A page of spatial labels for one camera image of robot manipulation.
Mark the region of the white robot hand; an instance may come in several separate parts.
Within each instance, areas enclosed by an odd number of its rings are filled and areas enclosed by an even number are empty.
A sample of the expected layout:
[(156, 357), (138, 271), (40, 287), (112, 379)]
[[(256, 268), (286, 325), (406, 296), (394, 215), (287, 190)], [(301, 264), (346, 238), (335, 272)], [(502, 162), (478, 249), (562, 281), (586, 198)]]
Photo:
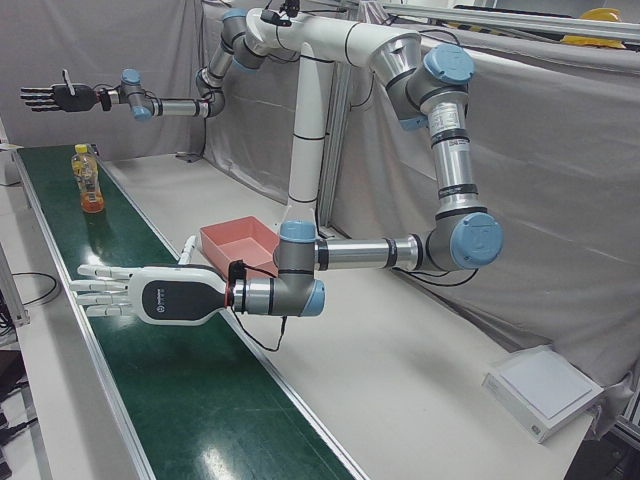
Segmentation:
[(199, 241), (190, 236), (170, 266), (83, 264), (69, 288), (89, 317), (136, 316), (158, 326), (199, 326), (228, 306), (227, 282), (215, 269), (190, 263)]

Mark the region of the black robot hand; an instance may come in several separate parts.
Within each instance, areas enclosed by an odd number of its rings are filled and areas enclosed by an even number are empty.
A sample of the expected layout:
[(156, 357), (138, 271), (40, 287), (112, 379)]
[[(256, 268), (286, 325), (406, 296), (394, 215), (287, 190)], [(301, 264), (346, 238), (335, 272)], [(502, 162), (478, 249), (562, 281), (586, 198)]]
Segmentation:
[(67, 69), (63, 82), (50, 87), (21, 87), (20, 98), (34, 112), (85, 112), (100, 102), (96, 90), (86, 84), (73, 83)]

